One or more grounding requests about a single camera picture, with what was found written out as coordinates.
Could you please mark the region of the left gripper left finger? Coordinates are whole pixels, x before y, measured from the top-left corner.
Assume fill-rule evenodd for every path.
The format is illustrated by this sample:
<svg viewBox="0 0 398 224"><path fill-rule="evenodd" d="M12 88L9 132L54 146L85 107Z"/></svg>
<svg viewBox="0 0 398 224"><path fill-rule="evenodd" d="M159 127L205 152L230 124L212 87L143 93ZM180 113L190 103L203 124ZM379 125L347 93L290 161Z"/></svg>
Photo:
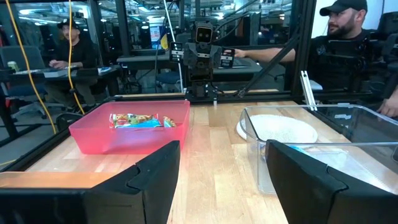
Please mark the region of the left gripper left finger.
<svg viewBox="0 0 398 224"><path fill-rule="evenodd" d="M179 166L180 143L171 141L90 188L6 187L0 224L166 224Z"/></svg>

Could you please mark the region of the clear plastic bin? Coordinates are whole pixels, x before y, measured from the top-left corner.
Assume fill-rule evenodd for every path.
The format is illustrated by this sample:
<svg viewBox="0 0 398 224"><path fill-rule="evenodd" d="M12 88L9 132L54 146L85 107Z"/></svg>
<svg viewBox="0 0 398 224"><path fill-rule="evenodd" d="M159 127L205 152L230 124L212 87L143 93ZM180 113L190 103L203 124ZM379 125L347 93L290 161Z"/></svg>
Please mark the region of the clear plastic bin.
<svg viewBox="0 0 398 224"><path fill-rule="evenodd" d="M311 125L318 133L315 143L284 144L301 147L308 156L332 168L398 194L398 119L364 106L338 104L317 105L316 111L308 105L248 106L239 121L257 114L286 116ZM247 134L248 158L257 187L274 195L266 161L267 141Z"/></svg>

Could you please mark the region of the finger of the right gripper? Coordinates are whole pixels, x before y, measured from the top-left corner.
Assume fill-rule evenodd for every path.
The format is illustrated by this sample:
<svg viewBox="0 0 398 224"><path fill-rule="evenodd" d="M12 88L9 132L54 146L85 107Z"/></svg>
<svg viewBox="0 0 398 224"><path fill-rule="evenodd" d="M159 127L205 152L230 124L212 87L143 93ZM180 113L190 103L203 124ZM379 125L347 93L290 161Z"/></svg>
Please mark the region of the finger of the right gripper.
<svg viewBox="0 0 398 224"><path fill-rule="evenodd" d="M234 63L235 49L221 48L220 68L232 68Z"/></svg>
<svg viewBox="0 0 398 224"><path fill-rule="evenodd" d="M180 42L171 42L169 45L169 60L174 63L181 63L183 61L183 44Z"/></svg>

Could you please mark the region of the blue-gray office chair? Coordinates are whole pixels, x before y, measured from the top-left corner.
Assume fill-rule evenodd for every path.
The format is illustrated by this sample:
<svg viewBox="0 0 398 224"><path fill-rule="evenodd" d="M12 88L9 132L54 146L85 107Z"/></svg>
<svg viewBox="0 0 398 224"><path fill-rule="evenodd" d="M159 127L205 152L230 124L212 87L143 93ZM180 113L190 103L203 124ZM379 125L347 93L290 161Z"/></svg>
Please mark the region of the blue-gray office chair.
<svg viewBox="0 0 398 224"><path fill-rule="evenodd" d="M5 46L0 47L0 70L13 70L7 66L9 61L15 61L19 67L19 72L24 70L44 69L44 61L40 54L40 50L34 46L24 45L18 46ZM38 101L37 97L41 98L45 95L44 82L34 82L32 75L29 72L29 83L17 82L0 82L0 88L3 91L6 99L26 101L29 104L21 108L17 114L28 112L28 108L32 108L41 114L45 119L47 115Z"/></svg>

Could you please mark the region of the aluminium extrusion bar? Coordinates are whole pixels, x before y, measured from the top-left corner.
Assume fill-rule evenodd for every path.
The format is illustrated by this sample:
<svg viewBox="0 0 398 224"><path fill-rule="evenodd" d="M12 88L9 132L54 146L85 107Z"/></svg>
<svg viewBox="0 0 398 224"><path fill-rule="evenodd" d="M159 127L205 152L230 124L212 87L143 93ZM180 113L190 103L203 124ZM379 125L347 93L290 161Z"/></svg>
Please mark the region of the aluminium extrusion bar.
<svg viewBox="0 0 398 224"><path fill-rule="evenodd" d="M306 70L300 72L300 81L303 88L303 94L305 96L306 105L309 106L311 111L317 110L317 104L315 102L313 91L311 88L310 80L308 78L308 73Z"/></svg>

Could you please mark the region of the gray keyboard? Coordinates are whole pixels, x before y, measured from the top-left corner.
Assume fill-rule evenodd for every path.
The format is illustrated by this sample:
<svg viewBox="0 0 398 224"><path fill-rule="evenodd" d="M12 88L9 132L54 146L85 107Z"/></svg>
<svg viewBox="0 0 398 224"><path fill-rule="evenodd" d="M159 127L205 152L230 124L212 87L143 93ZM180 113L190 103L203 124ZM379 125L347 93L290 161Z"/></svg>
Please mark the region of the gray keyboard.
<svg viewBox="0 0 398 224"><path fill-rule="evenodd" d="M68 67L64 69L55 69L55 68L44 68L44 69L35 69L35 70L24 70L13 73L14 76L28 76L30 74L32 77L45 77L45 78L58 78L65 77L68 75Z"/></svg>

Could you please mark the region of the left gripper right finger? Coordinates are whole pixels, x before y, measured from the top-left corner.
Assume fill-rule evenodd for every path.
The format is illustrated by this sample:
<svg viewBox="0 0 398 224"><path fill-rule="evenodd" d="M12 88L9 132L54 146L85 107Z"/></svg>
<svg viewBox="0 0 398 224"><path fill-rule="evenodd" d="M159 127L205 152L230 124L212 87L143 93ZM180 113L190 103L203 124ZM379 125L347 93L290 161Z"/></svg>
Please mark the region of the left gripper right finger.
<svg viewBox="0 0 398 224"><path fill-rule="evenodd" d="M289 224L398 224L398 195L276 140L267 168Z"/></svg>

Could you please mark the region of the person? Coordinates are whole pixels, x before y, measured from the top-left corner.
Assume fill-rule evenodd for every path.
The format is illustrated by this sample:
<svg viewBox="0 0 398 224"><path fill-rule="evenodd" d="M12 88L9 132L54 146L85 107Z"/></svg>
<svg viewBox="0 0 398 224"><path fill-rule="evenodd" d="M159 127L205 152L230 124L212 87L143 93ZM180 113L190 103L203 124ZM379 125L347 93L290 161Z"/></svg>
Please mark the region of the person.
<svg viewBox="0 0 398 224"><path fill-rule="evenodd" d="M74 20L65 19L57 25L62 31L56 56L49 62L50 67L64 69L69 65L77 68L96 68L97 56L90 39L82 39L80 30ZM73 83L75 90L83 97L88 106L95 104L91 87L97 84L97 79L83 79ZM70 93L70 83L67 80L47 81L44 84L46 92L57 102L67 108L74 108L76 101Z"/></svg>
<svg viewBox="0 0 398 224"><path fill-rule="evenodd" d="M320 15L328 17L327 35L311 39L308 54L308 76L322 86L323 90L348 89L355 85L354 76L365 76L364 72L355 71L357 62L339 56L365 56L355 46L347 46L343 54L333 54L331 40L355 41L358 44L369 37L370 30L363 29L368 12L367 0L336 0L331 6L320 9ZM271 60L281 51L280 48L262 50L235 49L234 56L250 58L261 62ZM398 84L390 96L383 97L377 112L390 118L398 118Z"/></svg>

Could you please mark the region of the dark side desk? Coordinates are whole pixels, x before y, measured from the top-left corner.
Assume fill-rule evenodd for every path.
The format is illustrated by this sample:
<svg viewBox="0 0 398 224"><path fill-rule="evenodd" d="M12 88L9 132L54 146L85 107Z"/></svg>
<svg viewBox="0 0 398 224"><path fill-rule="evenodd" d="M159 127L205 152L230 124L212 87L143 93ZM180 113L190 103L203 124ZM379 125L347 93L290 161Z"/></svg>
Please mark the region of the dark side desk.
<svg viewBox="0 0 398 224"><path fill-rule="evenodd" d="M131 70L150 70L155 68L155 55L119 57L117 63L127 65ZM169 55L157 57L157 68L169 68L177 70L178 65L169 61ZM232 68L217 68L213 71L214 82L247 82L255 74L261 71L262 67L249 58L236 58Z"/></svg>

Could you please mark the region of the red plastic bin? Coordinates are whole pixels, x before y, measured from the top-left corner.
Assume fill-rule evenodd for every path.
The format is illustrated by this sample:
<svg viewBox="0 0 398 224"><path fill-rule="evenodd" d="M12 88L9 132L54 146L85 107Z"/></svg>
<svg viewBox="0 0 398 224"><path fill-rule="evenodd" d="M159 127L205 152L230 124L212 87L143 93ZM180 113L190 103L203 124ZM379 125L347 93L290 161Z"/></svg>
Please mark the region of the red plastic bin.
<svg viewBox="0 0 398 224"><path fill-rule="evenodd" d="M110 114L157 115L161 127L110 128ZM175 121L174 128L164 126L163 116ZM171 141L184 147L189 127L190 102L117 101L105 103L69 126L69 131L84 154L150 154Z"/></svg>

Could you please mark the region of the blue granola bar red ends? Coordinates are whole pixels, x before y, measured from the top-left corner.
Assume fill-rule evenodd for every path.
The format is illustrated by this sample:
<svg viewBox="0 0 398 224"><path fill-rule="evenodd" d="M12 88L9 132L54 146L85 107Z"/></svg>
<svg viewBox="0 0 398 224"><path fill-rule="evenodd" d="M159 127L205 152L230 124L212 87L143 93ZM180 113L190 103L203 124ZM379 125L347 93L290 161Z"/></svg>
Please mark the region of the blue granola bar red ends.
<svg viewBox="0 0 398 224"><path fill-rule="evenodd" d="M110 128L157 128L161 127L158 116L147 114L110 114Z"/></svg>

